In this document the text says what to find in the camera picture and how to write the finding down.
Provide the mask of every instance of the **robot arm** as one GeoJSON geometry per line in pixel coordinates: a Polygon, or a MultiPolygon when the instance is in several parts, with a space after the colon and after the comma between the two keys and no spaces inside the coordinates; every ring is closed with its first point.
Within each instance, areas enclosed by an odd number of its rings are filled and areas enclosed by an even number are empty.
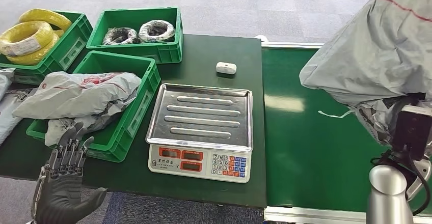
{"type": "Polygon", "coordinates": [[[399,112],[392,149],[382,154],[369,173],[371,193],[367,224],[413,224],[413,215],[427,207],[430,200],[427,180],[431,175],[431,162],[427,154],[432,147],[431,126],[430,109],[409,105],[399,112]],[[411,212],[408,201],[422,187],[426,190],[426,200],[417,211],[411,212]]]}
{"type": "Polygon", "coordinates": [[[31,224],[76,224],[102,204],[105,188],[98,188],[81,201],[83,165],[93,137],[80,143],[87,129],[77,123],[65,132],[42,166],[36,185],[31,224]]]}

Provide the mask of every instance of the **gray cover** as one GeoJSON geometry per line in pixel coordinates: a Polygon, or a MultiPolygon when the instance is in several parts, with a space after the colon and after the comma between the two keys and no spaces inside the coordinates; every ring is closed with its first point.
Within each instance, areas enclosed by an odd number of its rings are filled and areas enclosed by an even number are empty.
{"type": "Polygon", "coordinates": [[[400,98],[388,98],[425,93],[420,106],[432,107],[431,1],[370,0],[304,66],[301,84],[326,90],[389,143],[400,98]]]}

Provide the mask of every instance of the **white label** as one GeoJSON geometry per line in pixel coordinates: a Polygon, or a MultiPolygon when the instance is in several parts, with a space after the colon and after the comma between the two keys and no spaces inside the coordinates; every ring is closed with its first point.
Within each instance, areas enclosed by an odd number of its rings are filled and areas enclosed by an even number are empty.
{"type": "Polygon", "coordinates": [[[5,45],[2,49],[3,53],[5,53],[7,56],[14,57],[32,53],[36,50],[39,50],[40,48],[41,46],[38,40],[32,36],[22,41],[5,45]]]}

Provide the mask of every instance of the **green table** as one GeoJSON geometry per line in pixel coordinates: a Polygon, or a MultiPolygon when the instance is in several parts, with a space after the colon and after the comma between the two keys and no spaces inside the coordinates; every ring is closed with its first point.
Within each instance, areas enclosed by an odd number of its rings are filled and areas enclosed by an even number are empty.
{"type": "MultiPolygon", "coordinates": [[[[251,178],[246,184],[152,173],[147,168],[149,145],[145,136],[150,106],[129,153],[122,163],[89,158],[84,184],[113,191],[135,192],[177,199],[265,207],[264,106],[261,47],[258,39],[184,35],[183,61],[158,66],[162,82],[242,88],[253,92],[251,178]],[[218,76],[217,62],[235,63],[234,78],[218,76]]],[[[0,175],[36,180],[50,149],[25,134],[31,120],[23,120],[0,148],[0,175]]]]}
{"type": "MultiPolygon", "coordinates": [[[[268,205],[365,212],[369,160],[386,148],[355,115],[338,119],[318,113],[342,115],[348,109],[324,90],[300,84],[299,72],[316,46],[263,46],[268,205]]],[[[417,209],[424,197],[421,191],[410,205],[417,209]]],[[[432,204],[424,214],[432,214],[432,204]]]]}

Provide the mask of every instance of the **robotic hand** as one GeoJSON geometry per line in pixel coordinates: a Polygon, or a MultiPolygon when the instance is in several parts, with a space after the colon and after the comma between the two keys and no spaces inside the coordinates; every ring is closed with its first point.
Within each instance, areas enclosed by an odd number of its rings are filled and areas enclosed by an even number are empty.
{"type": "Polygon", "coordinates": [[[83,165],[94,140],[90,137],[80,146],[86,131],[82,123],[67,130],[42,166],[31,208],[34,221],[30,223],[75,224],[102,204],[105,188],[98,188],[81,202],[83,165]]]}

